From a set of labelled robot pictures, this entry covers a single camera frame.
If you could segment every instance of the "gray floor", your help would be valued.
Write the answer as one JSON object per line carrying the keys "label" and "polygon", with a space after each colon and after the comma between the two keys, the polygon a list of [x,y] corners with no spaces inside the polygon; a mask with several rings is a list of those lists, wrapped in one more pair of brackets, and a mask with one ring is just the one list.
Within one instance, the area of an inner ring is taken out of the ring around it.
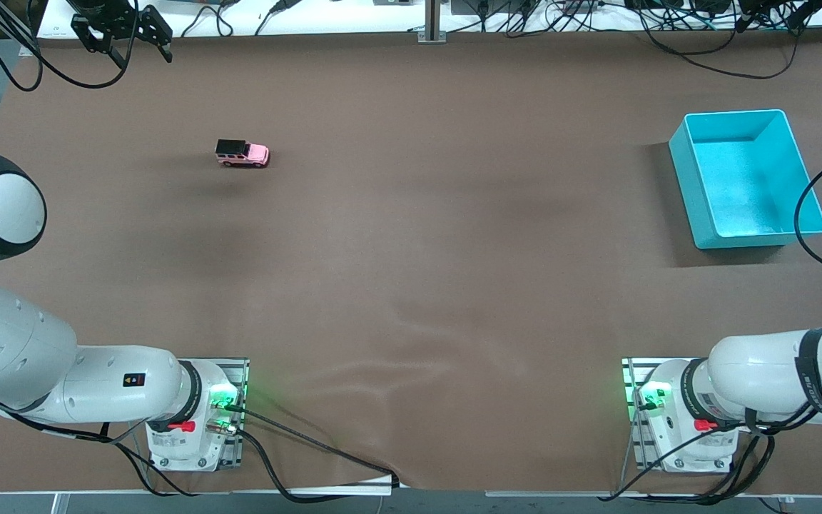
{"label": "gray floor", "polygon": [[[0,52],[10,66],[17,62],[19,47],[0,41]],[[0,100],[11,87],[0,71]],[[47,514],[52,495],[0,495],[0,514]],[[66,514],[199,514],[218,512],[376,514],[379,498],[345,498],[322,505],[294,505],[278,495],[203,495],[199,498],[157,498],[147,494],[85,494],[68,499]],[[695,505],[653,505],[632,500],[602,503],[596,498],[487,498],[482,492],[447,492],[399,489],[382,501],[382,514],[488,514],[573,513],[573,514],[669,514],[701,510]],[[707,508],[710,514],[769,514],[753,498],[735,498]],[[790,512],[822,514],[822,500],[797,498]]]}

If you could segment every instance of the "turquoise container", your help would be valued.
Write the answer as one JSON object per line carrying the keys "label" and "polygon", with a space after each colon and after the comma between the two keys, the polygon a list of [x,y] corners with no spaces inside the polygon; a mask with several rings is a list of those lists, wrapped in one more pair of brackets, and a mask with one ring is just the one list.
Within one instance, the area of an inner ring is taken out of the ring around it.
{"label": "turquoise container", "polygon": [[[796,240],[795,205],[810,178],[783,111],[687,114],[669,147],[697,248]],[[822,233],[813,191],[801,233]]]}

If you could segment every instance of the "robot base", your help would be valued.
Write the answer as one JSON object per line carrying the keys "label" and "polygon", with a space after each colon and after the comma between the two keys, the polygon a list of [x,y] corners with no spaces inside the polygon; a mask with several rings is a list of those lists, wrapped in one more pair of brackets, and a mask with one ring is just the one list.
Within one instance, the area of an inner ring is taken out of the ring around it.
{"label": "robot base", "polygon": [[[640,416],[649,422],[659,455],[671,452],[702,433],[697,430],[696,420],[681,394],[681,377],[688,363],[687,359],[672,358],[659,364],[636,394],[636,404],[656,406],[642,410]],[[672,453],[662,461],[661,467],[671,473],[727,473],[737,447],[737,429],[712,433]]]}
{"label": "robot base", "polygon": [[218,408],[245,400],[249,360],[247,358],[190,358],[202,380],[202,394],[190,426],[158,433],[148,427],[151,460],[162,471],[217,471],[239,468],[242,441],[226,426],[242,427],[242,415]]}

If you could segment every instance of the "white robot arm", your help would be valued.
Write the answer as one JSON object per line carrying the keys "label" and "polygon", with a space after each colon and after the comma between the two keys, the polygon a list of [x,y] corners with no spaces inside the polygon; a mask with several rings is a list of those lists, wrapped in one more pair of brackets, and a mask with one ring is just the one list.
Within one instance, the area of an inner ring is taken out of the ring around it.
{"label": "white robot arm", "polygon": [[[738,424],[751,430],[792,418],[822,424],[822,329],[731,336],[708,359],[663,362],[640,388],[637,404],[659,455],[701,433]],[[738,430],[712,433],[674,451],[662,468],[725,473]]]}
{"label": "white robot arm", "polygon": [[[0,156],[0,260],[36,245],[46,203]],[[0,287],[0,414],[39,423],[147,420],[163,469],[213,471],[238,390],[218,365],[143,346],[79,346],[52,313]]]}

